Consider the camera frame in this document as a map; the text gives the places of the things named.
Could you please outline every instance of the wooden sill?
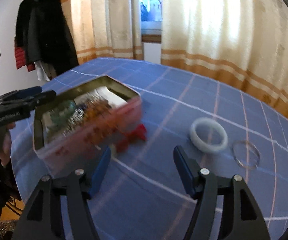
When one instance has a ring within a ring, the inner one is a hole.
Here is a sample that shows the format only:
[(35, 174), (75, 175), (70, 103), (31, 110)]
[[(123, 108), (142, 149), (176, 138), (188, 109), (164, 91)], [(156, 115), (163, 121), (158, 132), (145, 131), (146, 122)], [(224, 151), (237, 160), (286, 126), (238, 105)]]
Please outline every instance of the wooden sill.
[(161, 43), (162, 37), (158, 34), (143, 34), (142, 42)]

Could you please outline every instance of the black jacket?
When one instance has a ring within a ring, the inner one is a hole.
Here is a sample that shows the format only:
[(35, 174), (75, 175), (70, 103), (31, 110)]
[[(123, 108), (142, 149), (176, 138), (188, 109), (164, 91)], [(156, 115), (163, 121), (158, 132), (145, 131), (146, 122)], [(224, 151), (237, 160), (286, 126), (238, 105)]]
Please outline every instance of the black jacket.
[(27, 64), (51, 63), (57, 75), (78, 65), (60, 0), (24, 0), (17, 16), (16, 40)]

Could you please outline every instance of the beige curtain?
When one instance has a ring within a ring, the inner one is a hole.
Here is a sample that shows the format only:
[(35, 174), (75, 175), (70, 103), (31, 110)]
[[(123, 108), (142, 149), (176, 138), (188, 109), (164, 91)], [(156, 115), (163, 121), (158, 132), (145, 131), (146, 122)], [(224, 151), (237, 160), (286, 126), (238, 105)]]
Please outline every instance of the beige curtain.
[(241, 89), (288, 118), (282, 0), (163, 0), (161, 62)]
[(62, 0), (79, 63), (143, 59), (139, 0)]

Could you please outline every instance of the metal bolt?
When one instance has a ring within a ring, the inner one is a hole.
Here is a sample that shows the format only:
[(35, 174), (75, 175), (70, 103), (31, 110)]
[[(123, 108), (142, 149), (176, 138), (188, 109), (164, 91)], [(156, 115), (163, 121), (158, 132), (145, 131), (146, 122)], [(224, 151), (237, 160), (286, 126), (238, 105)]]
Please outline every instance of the metal bolt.
[(77, 169), (77, 170), (75, 170), (75, 174), (77, 176), (82, 175), (82, 174), (84, 174), (84, 170), (83, 169)]
[(202, 168), (202, 169), (200, 170), (200, 173), (203, 174), (203, 175), (208, 175), (208, 174), (209, 174), (209, 169), (207, 169), (207, 168)]
[(44, 175), (41, 180), (46, 182), (46, 181), (50, 180), (50, 178), (51, 177), (49, 175)]
[(242, 181), (242, 179), (243, 179), (243, 177), (241, 175), (239, 175), (239, 174), (236, 174), (234, 176), (234, 180), (236, 180), (236, 181)]

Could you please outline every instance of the table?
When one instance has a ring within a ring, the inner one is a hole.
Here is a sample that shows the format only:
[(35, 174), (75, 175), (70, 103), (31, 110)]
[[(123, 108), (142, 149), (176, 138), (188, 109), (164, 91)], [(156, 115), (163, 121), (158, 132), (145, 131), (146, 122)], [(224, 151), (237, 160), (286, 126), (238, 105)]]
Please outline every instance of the table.
[[(97, 58), (70, 70), (43, 86), (57, 93), (107, 74), (142, 94), (142, 122), (148, 141), (138, 142), (112, 159), (100, 192), (89, 207), (102, 240), (183, 239), (195, 201), (183, 189), (173, 162), (173, 149), (182, 145), (201, 167), (232, 177), (241, 174), (265, 217), (272, 240), (288, 227), (288, 120), (266, 104), (223, 83), (183, 70), (116, 58)], [(20, 194), (26, 202), (44, 163), (32, 150), (32, 116), (12, 130), (11, 160)], [(229, 145), (248, 138), (261, 153), (256, 170), (234, 161), (230, 148), (220, 155), (199, 154), (188, 138), (199, 117), (218, 121)], [(217, 239), (223, 199), (218, 198), (210, 239)], [(62, 213), (71, 239), (65, 198)]]

